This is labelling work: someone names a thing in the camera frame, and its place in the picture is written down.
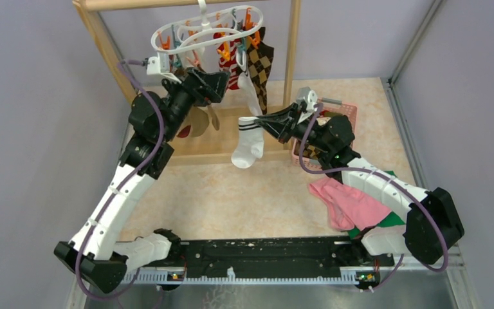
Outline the red white striped sock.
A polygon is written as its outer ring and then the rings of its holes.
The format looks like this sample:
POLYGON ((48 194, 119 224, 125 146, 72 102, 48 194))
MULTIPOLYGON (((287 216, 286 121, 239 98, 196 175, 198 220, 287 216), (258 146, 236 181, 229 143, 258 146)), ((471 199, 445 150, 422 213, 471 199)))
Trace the red white striped sock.
POLYGON ((220 71, 228 71, 230 73, 230 78, 228 79, 228 89, 229 90, 238 90, 239 87, 237 85, 238 79, 238 65, 236 64, 236 50, 237 44, 241 41, 244 41, 244 38, 235 39, 233 41, 225 41, 230 44, 230 53, 231 58, 229 61, 224 61, 219 56, 218 66, 220 71))

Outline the white sock black stripes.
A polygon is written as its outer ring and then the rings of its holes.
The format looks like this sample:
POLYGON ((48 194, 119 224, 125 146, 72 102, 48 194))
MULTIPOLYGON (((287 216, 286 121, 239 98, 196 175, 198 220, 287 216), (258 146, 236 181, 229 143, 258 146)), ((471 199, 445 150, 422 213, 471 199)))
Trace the white sock black stripes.
POLYGON ((246 102, 248 108, 253 116, 262 115, 262 109, 259 106, 258 96, 253 85, 253 82, 249 76, 248 68, 246 71, 242 71, 239 67, 237 85, 239 89, 243 91, 246 96, 246 102))

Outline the brown argyle sock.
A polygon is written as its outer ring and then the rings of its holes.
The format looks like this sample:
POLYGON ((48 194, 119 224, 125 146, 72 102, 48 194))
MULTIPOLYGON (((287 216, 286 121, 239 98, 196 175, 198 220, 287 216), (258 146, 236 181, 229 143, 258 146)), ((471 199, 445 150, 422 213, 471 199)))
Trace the brown argyle sock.
POLYGON ((264 42, 266 27, 261 27, 247 42, 248 71, 254 85, 262 114, 268 112, 267 83, 271 74, 275 49, 264 42))

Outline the white round clip hanger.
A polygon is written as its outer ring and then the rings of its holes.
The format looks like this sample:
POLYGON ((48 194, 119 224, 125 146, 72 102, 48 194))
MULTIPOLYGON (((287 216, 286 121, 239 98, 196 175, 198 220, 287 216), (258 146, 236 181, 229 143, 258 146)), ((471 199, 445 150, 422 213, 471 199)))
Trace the white round clip hanger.
POLYGON ((168 55, 171 67, 195 49, 245 39, 264 25, 264 14, 256 6, 239 5, 215 12, 208 11, 205 1, 199 1, 198 6, 198 16, 166 24, 152 34, 153 56, 168 55))

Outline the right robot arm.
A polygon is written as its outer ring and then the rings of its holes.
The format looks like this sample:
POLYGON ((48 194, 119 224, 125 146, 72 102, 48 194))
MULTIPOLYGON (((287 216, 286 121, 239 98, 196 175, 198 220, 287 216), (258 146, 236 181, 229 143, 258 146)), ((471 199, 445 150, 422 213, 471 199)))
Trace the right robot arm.
POLYGON ((438 187, 428 190, 392 177, 370 164, 351 147, 355 139, 345 115, 331 117, 320 125, 315 113, 300 117, 304 104, 293 103, 276 113, 255 117, 255 124, 279 142, 291 138, 319 150, 321 174, 364 192, 398 215, 402 227, 370 225, 361 241, 351 248, 359 265, 369 265, 378 255, 409 254, 424 266, 439 270, 449 262, 448 251, 464 236, 464 227, 452 195, 438 187))

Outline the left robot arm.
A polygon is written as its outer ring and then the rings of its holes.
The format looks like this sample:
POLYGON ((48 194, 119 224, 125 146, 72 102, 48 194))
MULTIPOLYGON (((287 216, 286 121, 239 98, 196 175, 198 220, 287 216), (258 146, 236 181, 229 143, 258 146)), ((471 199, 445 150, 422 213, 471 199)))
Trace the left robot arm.
POLYGON ((157 229, 133 241, 120 233, 146 191, 170 161, 177 136, 194 107, 222 101, 230 74, 188 68, 178 80, 165 79, 165 97, 143 90, 132 103, 129 123, 134 129, 113 179, 94 212, 69 240, 55 247, 55 256, 83 289, 113 293, 125 275, 155 261, 165 266, 180 259, 180 239, 171 230, 157 229))

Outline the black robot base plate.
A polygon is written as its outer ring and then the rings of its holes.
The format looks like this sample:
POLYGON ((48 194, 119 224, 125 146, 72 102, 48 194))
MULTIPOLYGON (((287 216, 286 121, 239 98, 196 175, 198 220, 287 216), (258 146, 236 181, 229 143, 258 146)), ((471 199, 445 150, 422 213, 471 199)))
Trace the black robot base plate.
POLYGON ((187 278, 221 278, 231 268, 241 279, 333 278, 345 267, 392 267, 391 255, 370 255, 348 236, 185 240, 152 267, 176 267, 187 278))

